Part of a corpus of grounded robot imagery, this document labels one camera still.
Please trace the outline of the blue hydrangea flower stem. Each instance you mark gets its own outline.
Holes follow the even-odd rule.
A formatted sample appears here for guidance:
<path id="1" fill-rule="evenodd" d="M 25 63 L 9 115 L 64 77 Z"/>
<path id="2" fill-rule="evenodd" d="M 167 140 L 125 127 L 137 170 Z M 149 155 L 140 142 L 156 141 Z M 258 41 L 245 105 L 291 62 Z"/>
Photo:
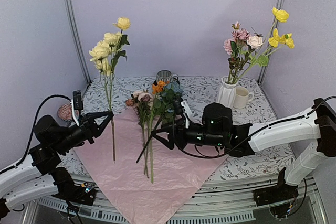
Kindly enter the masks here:
<path id="1" fill-rule="evenodd" d="M 175 115 L 173 102 L 183 94 L 180 82 L 156 81 L 152 84 L 152 91 L 142 90 L 133 93 L 132 99 L 135 102 L 134 109 L 139 119 L 142 131 L 143 147 L 137 158 L 148 162 L 149 155 L 152 154 L 153 132 L 158 129 L 160 123 L 172 122 Z"/>

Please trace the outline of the purple pink wrapping paper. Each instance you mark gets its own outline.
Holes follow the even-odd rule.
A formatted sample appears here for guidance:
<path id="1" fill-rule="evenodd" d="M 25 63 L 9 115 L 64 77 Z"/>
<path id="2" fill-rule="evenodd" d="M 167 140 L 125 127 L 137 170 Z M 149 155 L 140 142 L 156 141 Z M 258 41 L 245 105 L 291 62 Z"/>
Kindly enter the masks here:
<path id="1" fill-rule="evenodd" d="M 74 151 L 99 189 L 129 223 L 166 223 L 227 159 L 190 157 L 153 141 L 154 179 L 144 173 L 142 131 L 133 109 L 113 117 L 93 144 Z"/>

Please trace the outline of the cream yellow rose stem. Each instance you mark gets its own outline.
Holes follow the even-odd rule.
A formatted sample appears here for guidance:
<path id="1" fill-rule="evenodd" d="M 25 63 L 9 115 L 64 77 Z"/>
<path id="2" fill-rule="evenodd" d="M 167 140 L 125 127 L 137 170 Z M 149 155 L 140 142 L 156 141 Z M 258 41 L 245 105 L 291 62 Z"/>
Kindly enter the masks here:
<path id="1" fill-rule="evenodd" d="M 127 58 L 127 52 L 123 47 L 129 46 L 130 43 L 124 31 L 131 27 L 131 21 L 127 17 L 119 17 L 113 25 L 118 31 L 104 33 L 103 39 L 89 50 L 90 61 L 99 71 L 99 80 L 104 89 L 109 111 L 113 110 L 113 82 L 116 66 L 120 58 Z"/>

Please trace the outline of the pink rose flower stem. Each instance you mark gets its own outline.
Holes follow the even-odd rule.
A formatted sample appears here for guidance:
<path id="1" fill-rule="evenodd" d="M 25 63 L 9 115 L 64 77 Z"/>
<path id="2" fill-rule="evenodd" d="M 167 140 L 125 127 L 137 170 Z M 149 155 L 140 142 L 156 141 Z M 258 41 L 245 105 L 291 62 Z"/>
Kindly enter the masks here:
<path id="1" fill-rule="evenodd" d="M 232 24 L 232 37 L 224 41 L 223 47 L 229 55 L 229 74 L 226 80 L 228 84 L 236 84 L 239 76 L 243 71 L 245 64 L 248 62 L 248 45 L 247 39 L 250 33 L 241 27 L 239 21 Z"/>

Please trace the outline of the yellow poppy flower stem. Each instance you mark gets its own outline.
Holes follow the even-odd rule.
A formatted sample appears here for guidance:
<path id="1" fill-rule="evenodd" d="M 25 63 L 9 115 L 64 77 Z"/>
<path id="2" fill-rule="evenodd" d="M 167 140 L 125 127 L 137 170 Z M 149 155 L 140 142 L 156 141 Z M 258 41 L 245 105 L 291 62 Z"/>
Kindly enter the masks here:
<path id="1" fill-rule="evenodd" d="M 258 34 L 255 31 L 252 34 L 258 34 L 263 36 L 263 45 L 257 49 L 257 54 L 250 57 L 252 66 L 245 65 L 244 69 L 246 72 L 239 78 L 239 80 L 254 66 L 265 67 L 268 65 L 269 57 L 280 48 L 287 46 L 292 49 L 295 47 L 295 43 L 291 33 L 281 35 L 279 30 L 276 28 L 276 23 L 285 23 L 289 19 L 289 13 L 284 9 L 277 9 L 273 7 L 271 10 L 274 21 L 272 22 L 271 28 L 267 34 L 267 36 L 263 36 L 262 34 Z"/>

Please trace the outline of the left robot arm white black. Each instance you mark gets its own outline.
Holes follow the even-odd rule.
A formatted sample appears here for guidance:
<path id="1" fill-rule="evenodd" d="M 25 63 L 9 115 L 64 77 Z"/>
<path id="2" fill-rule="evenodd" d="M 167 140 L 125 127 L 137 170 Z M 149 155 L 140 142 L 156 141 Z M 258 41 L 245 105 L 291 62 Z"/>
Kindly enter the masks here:
<path id="1" fill-rule="evenodd" d="M 60 157 L 83 146 L 85 141 L 93 144 L 112 118 L 110 111 L 88 113 L 80 117 L 78 124 L 63 127 L 51 115 L 41 117 L 33 128 L 39 144 L 28 151 L 21 163 L 1 173 L 1 217 L 44 196 L 91 206 L 96 191 L 75 184 L 69 172 L 60 166 Z"/>

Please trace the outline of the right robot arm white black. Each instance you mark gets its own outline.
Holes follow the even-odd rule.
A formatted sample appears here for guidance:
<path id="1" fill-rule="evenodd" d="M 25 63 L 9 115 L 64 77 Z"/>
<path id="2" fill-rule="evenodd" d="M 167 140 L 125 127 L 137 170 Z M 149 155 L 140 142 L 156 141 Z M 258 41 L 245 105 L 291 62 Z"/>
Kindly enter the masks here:
<path id="1" fill-rule="evenodd" d="M 296 115 L 257 124 L 233 124 L 231 108 L 220 103 L 208 104 L 202 122 L 191 120 L 186 101 L 173 102 L 180 119 L 155 127 L 151 137 L 167 148 L 184 150 L 188 144 L 222 148 L 224 155 L 244 157 L 274 146 L 310 140 L 310 145 L 283 172 L 279 184 L 271 190 L 276 201 L 291 194 L 292 187 L 315 170 L 327 158 L 335 157 L 335 111 L 325 99 L 316 99 L 314 105 Z"/>

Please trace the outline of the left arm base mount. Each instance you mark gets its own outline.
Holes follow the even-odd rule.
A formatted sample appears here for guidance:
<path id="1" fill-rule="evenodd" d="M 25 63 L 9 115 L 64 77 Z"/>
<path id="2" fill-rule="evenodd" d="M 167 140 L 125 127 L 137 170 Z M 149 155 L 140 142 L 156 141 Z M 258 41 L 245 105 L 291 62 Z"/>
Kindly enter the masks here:
<path id="1" fill-rule="evenodd" d="M 54 182 L 58 192 L 53 194 L 53 197 L 87 206 L 92 206 L 96 198 L 97 191 L 91 189 L 87 191 L 86 187 L 76 185 L 73 181 Z"/>

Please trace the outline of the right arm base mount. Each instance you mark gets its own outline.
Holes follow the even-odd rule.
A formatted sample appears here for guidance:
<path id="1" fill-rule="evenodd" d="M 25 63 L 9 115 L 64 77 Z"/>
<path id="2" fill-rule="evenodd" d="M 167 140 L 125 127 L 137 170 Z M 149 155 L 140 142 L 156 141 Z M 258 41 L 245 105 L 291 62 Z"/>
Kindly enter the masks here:
<path id="1" fill-rule="evenodd" d="M 282 201 L 295 199 L 299 194 L 298 186 L 277 184 L 275 186 L 256 189 L 253 191 L 254 201 L 257 206 L 271 205 Z M 270 207 L 271 214 L 278 218 L 288 217 L 292 209 L 291 203 Z"/>

